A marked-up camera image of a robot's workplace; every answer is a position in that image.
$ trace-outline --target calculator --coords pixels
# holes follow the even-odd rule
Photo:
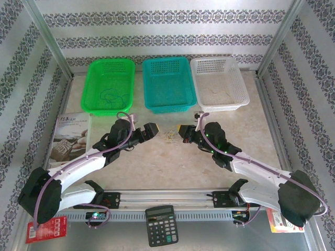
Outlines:
[[[146,218],[150,247],[159,247],[178,242],[173,206],[146,209]]]

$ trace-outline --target teal plastic basket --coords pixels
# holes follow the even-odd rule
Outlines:
[[[153,113],[188,111],[197,103],[185,57],[145,60],[143,82],[145,105]]]

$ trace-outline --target floral border pattern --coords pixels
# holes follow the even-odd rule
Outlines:
[[[146,59],[165,58],[168,56],[184,56],[189,61],[195,58],[204,58],[209,56],[232,56],[240,64],[259,64],[263,59],[261,54],[186,54],[186,55],[140,55],[140,56],[84,56],[81,58],[66,58],[69,66],[89,66],[98,59],[131,59],[135,64],[142,64]]]
[[[14,123],[12,128],[9,130],[7,141],[4,142],[3,149],[0,155],[0,188],[2,188],[2,183],[6,178],[6,173],[8,172],[8,167],[12,163],[13,154],[16,151],[16,147],[21,138],[21,133],[23,128],[26,126],[31,108],[34,101],[38,95],[39,87],[42,84],[44,75],[47,71],[49,63],[51,61],[52,53],[48,47],[46,47],[42,53],[42,56],[36,66],[36,70],[30,80],[26,93],[19,110],[17,111],[17,116],[14,118]]]
[[[183,45],[269,45],[272,35],[157,35],[58,38],[61,49],[183,46]]]
[[[32,137],[30,139],[31,141],[29,142],[29,145],[28,145],[27,154],[24,157],[24,161],[22,162],[20,172],[17,176],[17,180],[15,182],[15,189],[13,190],[13,194],[10,197],[9,204],[7,205],[8,209],[6,210],[4,214],[4,220],[1,222],[2,226],[0,228],[0,250],[6,250],[8,238],[10,234],[12,233],[12,230],[13,230],[12,228],[15,224],[14,219],[16,218],[17,211],[19,210],[19,204],[17,203],[17,198],[24,184],[27,181],[29,174],[31,173],[31,167],[34,162],[34,158],[37,153],[39,143],[43,135],[44,128],[47,124],[48,116],[52,108],[53,100],[57,94],[57,89],[58,89],[62,74],[63,73],[60,67],[57,66],[56,71],[53,75],[52,81],[50,83],[48,92],[46,94],[45,100],[43,102],[42,108],[40,110],[40,115],[38,117],[38,120],[36,121],[36,126],[32,133]]]
[[[328,172],[333,177],[333,182],[335,182],[335,150],[332,148],[333,145],[330,143],[329,135],[323,128],[323,123],[320,121],[318,111],[313,104],[313,100],[309,97],[308,89],[285,43],[279,46],[278,53],[305,112],[311,131],[320,148],[320,153],[322,153],[322,158],[326,162],[326,167],[329,169]]]
[[[284,116],[286,118],[286,122],[288,124],[288,127],[291,131],[291,136],[294,141],[296,150],[298,152],[298,156],[300,158],[300,162],[303,166],[304,172],[309,176],[310,180],[312,181],[313,185],[316,187],[317,192],[319,195],[327,202],[325,199],[325,192],[322,189],[322,185],[320,183],[320,179],[318,175],[316,174],[317,171],[314,168],[314,164],[310,158],[309,152],[306,149],[306,144],[304,141],[304,138],[302,136],[302,133],[300,131],[300,127],[296,121],[296,117],[292,111],[292,107],[289,103],[288,96],[286,94],[286,91],[284,89],[282,80],[280,78],[280,75],[274,65],[274,62],[271,61],[267,68],[269,75],[271,77],[271,80],[273,82],[274,88],[277,93],[277,97],[280,101],[280,105],[283,109]],[[265,89],[267,91],[267,95],[269,96],[269,92],[267,90],[267,87],[265,85]],[[330,245],[335,250],[335,222],[334,222],[334,216],[331,215],[331,208],[329,208],[327,214],[323,215],[321,217],[321,220],[323,221],[323,227],[325,231],[327,232],[327,237],[330,239]]]
[[[26,62],[31,54],[32,49],[34,48],[37,39],[39,38],[40,33],[32,22],[26,31],[19,47],[14,53],[13,59],[9,63],[7,70],[5,71],[3,77],[1,78],[0,84],[0,117],[2,111],[6,107],[13,87],[15,87],[16,82],[19,79],[19,76],[23,70],[23,67],[26,65]]]
[[[333,110],[333,114],[335,114],[335,77],[322,59],[321,53],[300,18],[296,18],[292,23],[291,32],[299,43],[315,78],[319,82],[321,90],[331,105],[330,108]]]
[[[319,18],[320,22],[329,33],[331,40],[335,43],[335,6],[329,0],[307,0],[309,6]]]
[[[20,0],[8,0],[0,11],[0,44],[6,38],[16,18],[23,10],[23,4]]]
[[[154,10],[44,14],[50,28],[147,24],[279,24],[285,10]]]
[[[271,97],[270,97],[270,95],[269,95],[269,91],[267,90],[267,86],[266,86],[265,78],[262,77],[262,80],[263,80],[263,83],[264,83],[264,87],[265,87],[265,90],[266,90],[266,94],[267,94],[267,96],[268,96],[268,98],[269,98],[269,101],[270,101],[270,104],[271,104],[271,108],[272,108],[272,111],[273,111],[273,116],[274,116],[274,118],[275,118],[275,120],[276,120],[276,123],[277,123],[277,128],[278,128],[279,133],[280,133],[281,138],[282,138],[282,142],[283,142],[283,145],[284,145],[284,150],[285,150],[287,159],[288,159],[288,161],[289,161],[289,164],[290,164],[291,169],[293,169],[293,168],[292,168],[291,157],[289,156],[289,153],[288,153],[288,150],[287,150],[287,146],[286,146],[286,143],[285,143],[285,140],[284,140],[284,135],[283,135],[282,129],[281,129],[281,127],[280,127],[279,120],[278,120],[278,118],[277,118],[277,115],[276,115],[274,106],[273,106],[273,104],[272,104],[272,100],[271,100]]]

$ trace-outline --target plastic basket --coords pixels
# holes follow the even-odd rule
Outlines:
[[[90,64],[81,106],[97,116],[128,112],[133,99],[135,64],[130,59],[99,59]]]
[[[198,103],[203,111],[232,111],[250,102],[234,58],[192,59],[191,69]]]
[[[145,60],[143,82],[145,105],[153,113],[187,111],[197,103],[185,57]]]

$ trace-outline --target white plastic basket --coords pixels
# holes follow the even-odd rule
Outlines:
[[[192,59],[191,71],[203,111],[232,111],[249,104],[247,88],[234,58]]]

